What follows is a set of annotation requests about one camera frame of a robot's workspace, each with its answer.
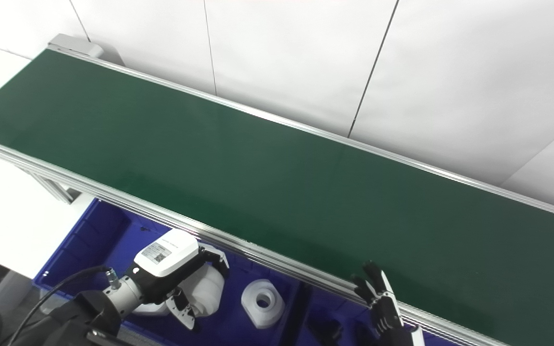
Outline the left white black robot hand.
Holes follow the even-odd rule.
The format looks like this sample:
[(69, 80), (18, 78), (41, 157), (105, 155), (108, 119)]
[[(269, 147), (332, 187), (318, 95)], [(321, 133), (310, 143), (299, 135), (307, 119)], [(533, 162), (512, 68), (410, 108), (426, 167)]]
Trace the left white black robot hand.
[(198, 331), (197, 317), (207, 317), (218, 308), (208, 304), (195, 307), (193, 291), (209, 282), (216, 290), (202, 286), (199, 294), (210, 301), (221, 301), (229, 263), (225, 253), (205, 245), (191, 234), (171, 229), (145, 246), (126, 270), (123, 281), (134, 292), (138, 304), (161, 305), (190, 331)]

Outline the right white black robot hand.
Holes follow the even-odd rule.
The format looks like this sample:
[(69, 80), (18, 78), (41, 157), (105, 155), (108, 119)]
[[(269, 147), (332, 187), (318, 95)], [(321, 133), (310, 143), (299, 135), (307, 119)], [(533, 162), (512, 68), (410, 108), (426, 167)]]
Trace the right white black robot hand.
[(376, 337), (367, 334), (365, 346), (424, 346), (424, 331), (421, 326), (408, 328), (403, 322), (402, 313), (394, 290), (385, 272), (371, 260), (362, 265), (369, 280), (354, 274), (354, 293), (368, 308), (372, 328)]

